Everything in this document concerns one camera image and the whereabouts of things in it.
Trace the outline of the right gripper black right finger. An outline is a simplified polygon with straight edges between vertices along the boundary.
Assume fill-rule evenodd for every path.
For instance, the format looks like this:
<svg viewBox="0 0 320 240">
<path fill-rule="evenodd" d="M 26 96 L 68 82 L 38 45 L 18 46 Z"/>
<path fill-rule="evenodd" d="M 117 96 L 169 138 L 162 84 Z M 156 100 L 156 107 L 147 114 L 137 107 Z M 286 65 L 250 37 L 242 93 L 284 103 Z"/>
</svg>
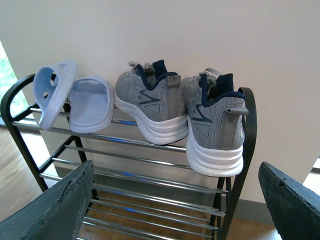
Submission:
<svg viewBox="0 0 320 240">
<path fill-rule="evenodd" d="M 278 234 L 283 240 L 320 238 L 320 196 L 276 167 L 263 162 L 258 180 Z"/>
</svg>

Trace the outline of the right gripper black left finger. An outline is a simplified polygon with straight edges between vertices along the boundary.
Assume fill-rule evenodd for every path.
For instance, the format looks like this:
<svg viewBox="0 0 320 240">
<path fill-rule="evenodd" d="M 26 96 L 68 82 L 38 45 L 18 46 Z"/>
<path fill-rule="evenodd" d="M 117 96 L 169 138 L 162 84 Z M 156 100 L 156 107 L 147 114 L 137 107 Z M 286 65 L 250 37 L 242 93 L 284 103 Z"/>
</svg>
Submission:
<svg viewBox="0 0 320 240">
<path fill-rule="evenodd" d="M 2 240 L 75 240 L 94 178 L 87 160 L 34 201 L 0 223 Z"/>
</svg>

